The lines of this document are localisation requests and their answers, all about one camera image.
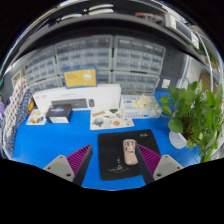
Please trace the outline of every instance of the blue table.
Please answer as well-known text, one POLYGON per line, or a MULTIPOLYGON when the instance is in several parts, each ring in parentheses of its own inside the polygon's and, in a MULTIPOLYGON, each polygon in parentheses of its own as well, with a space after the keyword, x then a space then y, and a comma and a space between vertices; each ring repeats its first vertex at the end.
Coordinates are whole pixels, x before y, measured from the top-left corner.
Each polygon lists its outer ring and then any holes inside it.
MULTIPOLYGON (((155 97, 167 95, 168 92, 156 91, 155 97)), ((58 155, 69 155, 72 152, 92 144, 91 157, 82 186, 92 189, 122 190, 139 188, 145 185, 143 177, 137 176, 122 180, 103 181, 100 179, 98 141, 100 133, 127 132, 151 129, 161 155, 169 154, 180 165, 193 165, 197 151, 194 148, 176 149, 169 141, 168 119, 133 119, 135 126, 114 130, 90 130, 90 111, 74 111, 69 124, 50 124, 44 126, 26 125, 27 119, 17 129, 14 154, 11 160, 30 164, 43 169, 58 155)))

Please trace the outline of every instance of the card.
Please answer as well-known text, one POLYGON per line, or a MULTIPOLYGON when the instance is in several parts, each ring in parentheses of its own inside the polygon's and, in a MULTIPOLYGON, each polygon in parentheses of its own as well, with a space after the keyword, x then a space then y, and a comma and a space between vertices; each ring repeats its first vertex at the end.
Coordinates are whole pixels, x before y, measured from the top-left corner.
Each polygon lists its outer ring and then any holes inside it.
POLYGON ((95 66, 65 70, 64 77, 67 88, 97 85, 95 66))
POLYGON ((41 113, 39 109, 33 109, 26 125, 45 125, 46 123, 46 113, 41 113))
POLYGON ((132 119, 122 119, 121 110, 98 110, 90 113, 90 130, 133 127, 132 119))

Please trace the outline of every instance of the yellow sign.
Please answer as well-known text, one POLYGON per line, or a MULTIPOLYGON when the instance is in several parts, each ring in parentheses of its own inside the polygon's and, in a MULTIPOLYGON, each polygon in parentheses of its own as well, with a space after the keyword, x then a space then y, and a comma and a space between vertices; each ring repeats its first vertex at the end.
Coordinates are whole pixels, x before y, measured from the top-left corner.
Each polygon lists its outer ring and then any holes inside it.
POLYGON ((102 114, 105 114, 105 112, 104 111, 100 111, 100 112, 94 113, 92 115, 93 115, 93 117, 96 117, 96 116, 99 116, 99 115, 102 115, 102 114))
POLYGON ((67 71, 64 76, 68 88, 96 86, 96 70, 93 68, 67 71))

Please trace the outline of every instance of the black mat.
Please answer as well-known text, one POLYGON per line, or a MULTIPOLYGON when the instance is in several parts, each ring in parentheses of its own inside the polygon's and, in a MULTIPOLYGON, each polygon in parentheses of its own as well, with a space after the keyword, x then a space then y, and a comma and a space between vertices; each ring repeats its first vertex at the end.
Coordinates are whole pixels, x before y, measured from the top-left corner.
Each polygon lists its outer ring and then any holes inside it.
POLYGON ((141 175, 139 165, 124 162, 123 141, 134 139, 160 155, 156 140, 150 129, 141 131, 106 133, 98 135, 99 166, 102 180, 118 180, 141 175))

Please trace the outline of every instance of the purple triangle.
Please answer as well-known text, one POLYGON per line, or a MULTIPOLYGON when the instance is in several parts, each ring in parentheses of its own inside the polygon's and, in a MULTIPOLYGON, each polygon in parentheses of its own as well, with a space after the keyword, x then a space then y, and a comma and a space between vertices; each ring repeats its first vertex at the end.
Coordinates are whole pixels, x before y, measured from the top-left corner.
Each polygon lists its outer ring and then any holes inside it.
POLYGON ((156 167, 159 164, 159 161, 161 159, 161 155, 153 152, 152 150, 137 144, 138 149, 145 161, 146 166, 148 167, 148 170, 150 171, 150 173, 153 175, 156 167))
POLYGON ((91 145, 87 145, 81 149, 78 149, 66 157, 75 175, 77 174, 86 153, 88 150, 91 150, 90 146, 91 145))

